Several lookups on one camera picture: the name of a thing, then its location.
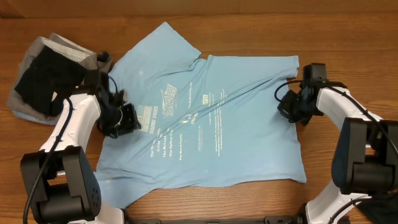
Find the light blue printed t-shirt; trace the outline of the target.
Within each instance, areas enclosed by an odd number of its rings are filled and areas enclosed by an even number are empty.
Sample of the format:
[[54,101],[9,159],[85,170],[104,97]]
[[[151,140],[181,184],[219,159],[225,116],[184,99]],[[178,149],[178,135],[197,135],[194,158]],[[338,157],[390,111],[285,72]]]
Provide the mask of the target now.
[[110,75],[141,128],[105,138],[95,176],[104,201],[126,208],[155,189],[307,178],[296,127],[277,109],[299,58],[201,53],[163,23]]

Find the black t-shirt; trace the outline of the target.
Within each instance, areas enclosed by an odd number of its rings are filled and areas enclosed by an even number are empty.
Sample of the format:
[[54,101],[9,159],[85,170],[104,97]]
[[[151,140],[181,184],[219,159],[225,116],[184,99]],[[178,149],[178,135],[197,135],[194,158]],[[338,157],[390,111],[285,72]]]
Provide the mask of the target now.
[[375,224],[397,224],[397,193],[373,197],[357,208]]

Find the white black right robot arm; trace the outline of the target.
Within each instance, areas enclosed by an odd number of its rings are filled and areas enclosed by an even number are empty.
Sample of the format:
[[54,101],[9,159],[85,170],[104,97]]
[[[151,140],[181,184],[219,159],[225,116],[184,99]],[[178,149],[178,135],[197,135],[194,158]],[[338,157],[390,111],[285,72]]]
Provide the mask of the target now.
[[265,223],[349,223],[347,213],[397,189],[397,121],[367,110],[346,85],[328,79],[324,63],[304,66],[300,91],[289,90],[277,109],[290,123],[307,125],[326,115],[340,130],[331,165],[332,180],[292,217]]

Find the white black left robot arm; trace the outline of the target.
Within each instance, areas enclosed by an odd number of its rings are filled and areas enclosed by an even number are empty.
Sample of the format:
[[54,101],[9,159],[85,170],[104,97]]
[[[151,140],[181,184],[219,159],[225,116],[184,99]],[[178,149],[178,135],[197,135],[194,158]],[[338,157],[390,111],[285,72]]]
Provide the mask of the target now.
[[72,88],[59,120],[39,151],[24,154],[20,167],[27,201],[22,216],[37,223],[129,223],[122,208],[101,196],[99,183],[86,157],[94,126],[116,139],[141,128],[124,90],[109,90],[112,78],[92,71]]

